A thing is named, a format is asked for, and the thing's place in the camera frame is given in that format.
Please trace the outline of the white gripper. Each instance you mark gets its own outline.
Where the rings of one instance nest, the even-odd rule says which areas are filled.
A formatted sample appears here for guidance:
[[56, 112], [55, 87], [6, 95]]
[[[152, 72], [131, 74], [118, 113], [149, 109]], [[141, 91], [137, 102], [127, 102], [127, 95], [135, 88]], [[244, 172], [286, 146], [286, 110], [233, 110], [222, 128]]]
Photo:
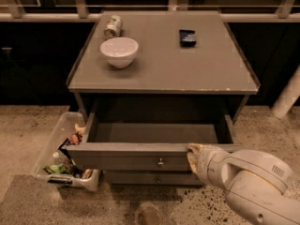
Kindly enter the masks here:
[[190, 169], [205, 184], [228, 190], [233, 180], [233, 166], [229, 162], [230, 153], [213, 146], [201, 143], [190, 143], [187, 160]]

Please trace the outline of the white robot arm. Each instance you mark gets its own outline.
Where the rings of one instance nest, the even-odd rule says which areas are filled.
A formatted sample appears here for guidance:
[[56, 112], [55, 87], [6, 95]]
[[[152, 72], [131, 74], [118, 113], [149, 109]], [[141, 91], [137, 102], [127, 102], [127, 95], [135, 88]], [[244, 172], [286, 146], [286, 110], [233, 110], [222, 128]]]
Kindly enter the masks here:
[[222, 189], [226, 204], [252, 225], [300, 225], [300, 202], [284, 196], [293, 171], [278, 157], [191, 143], [187, 160], [200, 181]]

